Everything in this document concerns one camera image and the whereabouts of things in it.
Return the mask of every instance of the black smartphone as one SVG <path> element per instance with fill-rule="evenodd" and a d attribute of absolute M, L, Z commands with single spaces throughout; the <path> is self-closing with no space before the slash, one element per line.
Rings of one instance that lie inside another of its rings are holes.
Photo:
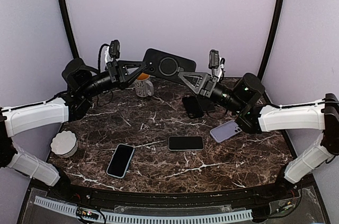
<path fill-rule="evenodd" d="M 124 178 L 134 154 L 134 147 L 119 144 L 112 156 L 106 173 L 116 178 Z"/>
<path fill-rule="evenodd" d="M 195 96 L 182 98 L 182 103 L 186 109 L 186 113 L 191 119 L 203 117 L 203 110 Z"/>
<path fill-rule="evenodd" d="M 203 149 L 202 137 L 169 137 L 168 148 L 171 151 L 193 151 Z"/>
<path fill-rule="evenodd" d="M 203 112 L 212 113 L 216 110 L 216 107 L 214 106 L 214 102 L 209 100 L 208 98 L 197 96 L 197 100 Z"/>

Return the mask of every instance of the mug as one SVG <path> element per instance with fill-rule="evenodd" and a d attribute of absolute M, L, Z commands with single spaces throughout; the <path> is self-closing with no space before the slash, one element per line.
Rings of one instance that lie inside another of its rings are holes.
<path fill-rule="evenodd" d="M 134 86 L 139 97 L 147 97 L 154 94 L 154 87 L 150 81 L 150 76 L 145 73 L 141 73 L 134 81 Z"/>

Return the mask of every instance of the black metal bar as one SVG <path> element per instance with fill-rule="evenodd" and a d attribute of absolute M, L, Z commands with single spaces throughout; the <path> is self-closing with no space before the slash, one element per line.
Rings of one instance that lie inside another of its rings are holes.
<path fill-rule="evenodd" d="M 63 22 L 64 22 L 64 27 L 65 27 L 69 47 L 70 47 L 70 50 L 72 52 L 73 58 L 79 58 L 78 49 L 76 47 L 72 27 L 70 25 L 66 0 L 59 0 L 59 6 L 60 6 L 60 11 L 61 11 L 61 16 L 62 16 Z"/>
<path fill-rule="evenodd" d="M 263 58 L 261 60 L 259 72 L 258 72 L 258 75 L 257 75 L 260 80 L 263 79 L 265 71 L 266 71 L 267 64 L 269 62 L 270 54 L 271 54 L 273 43 L 274 43 L 274 38 L 275 38 L 275 35 L 276 35 L 276 30 L 277 30 L 278 24 L 279 24 L 282 2 L 283 2 L 283 0 L 276 0 L 275 1 L 275 8 L 274 8 L 274 13 L 273 13 L 273 19 L 272 19 L 272 24 L 271 24 L 271 28 L 270 28 L 270 33 L 269 33 L 269 37 L 267 39 L 264 55 L 263 55 Z"/>

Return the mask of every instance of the brown marble surface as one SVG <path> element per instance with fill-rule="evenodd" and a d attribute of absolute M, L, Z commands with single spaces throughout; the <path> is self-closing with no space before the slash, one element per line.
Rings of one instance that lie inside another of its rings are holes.
<path fill-rule="evenodd" d="M 227 78 L 232 87 L 235 79 Z M 240 133 L 221 144 L 210 136 L 212 128 L 232 119 L 204 116 L 189 119 L 181 98 L 189 90 L 152 78 L 155 95 L 139 98 L 134 88 L 114 91 L 113 101 L 104 107 L 93 105 L 87 115 L 62 130 L 78 139 L 78 151 L 63 159 L 51 153 L 49 162 L 61 167 L 73 184 L 98 189 L 145 193 L 192 193 L 252 187 L 274 182 L 282 165 L 292 156 L 280 132 L 247 135 Z M 100 96 L 100 104 L 111 94 Z M 217 107 L 214 116 L 224 109 Z M 202 151 L 169 151 L 169 136 L 202 136 Z M 116 146 L 135 147 L 129 170 L 123 179 L 106 174 Z"/>

